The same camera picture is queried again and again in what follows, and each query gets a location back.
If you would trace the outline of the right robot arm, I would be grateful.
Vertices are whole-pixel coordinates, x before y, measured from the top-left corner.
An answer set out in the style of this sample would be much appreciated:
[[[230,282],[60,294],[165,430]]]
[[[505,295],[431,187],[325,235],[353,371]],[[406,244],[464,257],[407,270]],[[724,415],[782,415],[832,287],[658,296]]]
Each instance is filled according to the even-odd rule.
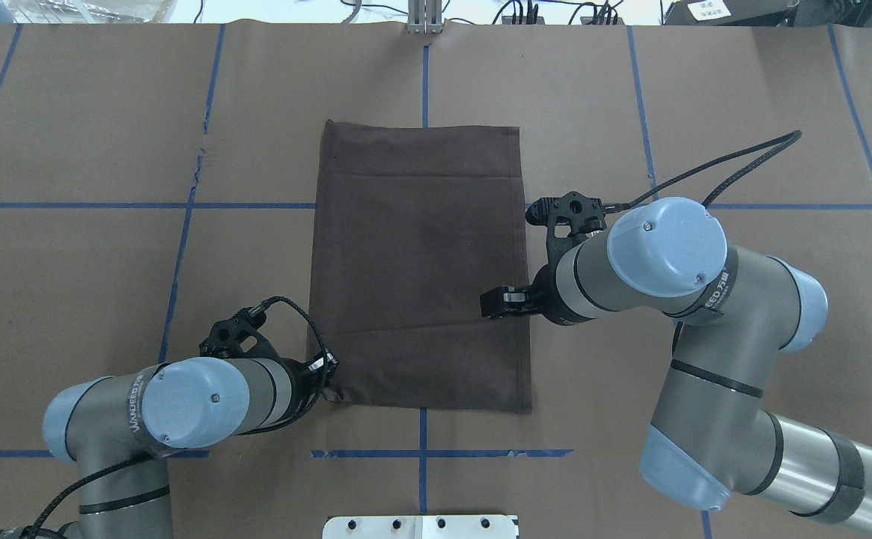
[[[562,326],[647,307],[675,325],[671,362],[638,473],[662,495],[716,512],[734,493],[816,524],[872,535],[872,447],[768,412],[775,360],[825,327],[821,283],[728,241],[708,205],[682,197],[604,204],[539,198],[546,229],[534,282],[481,294],[481,315]]]

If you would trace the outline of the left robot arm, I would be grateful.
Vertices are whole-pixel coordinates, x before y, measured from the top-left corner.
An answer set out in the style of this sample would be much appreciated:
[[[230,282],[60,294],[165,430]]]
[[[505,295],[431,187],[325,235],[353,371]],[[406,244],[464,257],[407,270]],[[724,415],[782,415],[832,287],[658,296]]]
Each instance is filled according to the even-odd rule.
[[[291,425],[337,365],[194,357],[63,390],[43,416],[50,454],[79,467],[79,518],[60,535],[173,537],[169,457]]]

